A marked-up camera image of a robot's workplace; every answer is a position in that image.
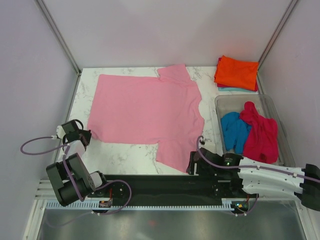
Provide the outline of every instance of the marble table surface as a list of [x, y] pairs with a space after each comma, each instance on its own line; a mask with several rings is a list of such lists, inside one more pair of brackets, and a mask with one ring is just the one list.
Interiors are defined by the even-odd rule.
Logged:
[[[88, 124], [90, 110], [100, 74], [119, 76], [156, 77], [159, 67], [118, 67], [118, 68], [84, 68], [80, 77], [69, 119]], [[190, 77], [199, 87], [202, 101], [199, 112], [204, 118], [203, 136], [206, 148], [222, 154], [222, 143], [215, 108], [218, 95], [243, 94], [236, 91], [218, 91], [213, 83], [216, 67], [187, 67]], [[127, 175], [182, 175], [186, 174], [156, 162], [158, 145], [104, 143], [91, 139], [82, 161], [89, 173], [101, 171], [104, 174]]]

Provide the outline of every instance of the teal folded cloth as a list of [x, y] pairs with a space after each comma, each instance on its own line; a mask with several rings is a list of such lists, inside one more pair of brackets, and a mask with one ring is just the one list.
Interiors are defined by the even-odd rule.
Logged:
[[244, 92], [244, 93], [254, 93], [254, 91], [250, 91], [244, 88], [239, 87], [218, 87], [219, 91], [237, 91], [237, 92]]

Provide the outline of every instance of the red cloth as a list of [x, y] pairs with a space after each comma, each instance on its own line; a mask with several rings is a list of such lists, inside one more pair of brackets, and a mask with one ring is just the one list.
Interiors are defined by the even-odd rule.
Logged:
[[214, 74], [214, 82], [234, 88], [254, 91], [257, 82], [259, 63], [256, 61], [239, 61], [222, 56]]
[[275, 163], [279, 155], [277, 122], [259, 115], [255, 104], [251, 101], [244, 104], [240, 119], [252, 126], [244, 144], [243, 155], [262, 163]]
[[[218, 58], [218, 63], [216, 64], [217, 69], [216, 69], [216, 72], [214, 74], [214, 79], [216, 79], [216, 75], [217, 75], [217, 71], [218, 71], [218, 64], [219, 64], [220, 61], [221, 61], [221, 57]], [[218, 88], [231, 88], [230, 86], [223, 85], [221, 83], [217, 83], [216, 86]], [[255, 92], [258, 91], [258, 83], [257, 82], [255, 82], [254, 91]]]

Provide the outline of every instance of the t-shirt sleeve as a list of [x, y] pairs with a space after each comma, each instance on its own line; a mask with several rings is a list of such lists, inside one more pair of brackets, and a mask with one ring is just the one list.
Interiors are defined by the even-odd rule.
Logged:
[[195, 84], [195, 82], [191, 80], [184, 64], [159, 68], [157, 71], [159, 74], [159, 80], [162, 82], [169, 81], [178, 84]]
[[196, 150], [196, 141], [197, 139], [160, 141], [156, 161], [185, 173], [190, 161], [190, 152]]

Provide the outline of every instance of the white wall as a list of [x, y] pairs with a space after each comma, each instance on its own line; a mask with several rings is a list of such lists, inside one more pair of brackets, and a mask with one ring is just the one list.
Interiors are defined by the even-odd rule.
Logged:
[[0, 32], [0, 239], [19, 240], [52, 158], [22, 155], [20, 145], [55, 133], [76, 74], [33, 0], [1, 1]]
[[44, 0], [81, 68], [258, 61], [290, 0]]
[[319, 10], [319, 0], [300, 1], [259, 71], [301, 167], [320, 167]]

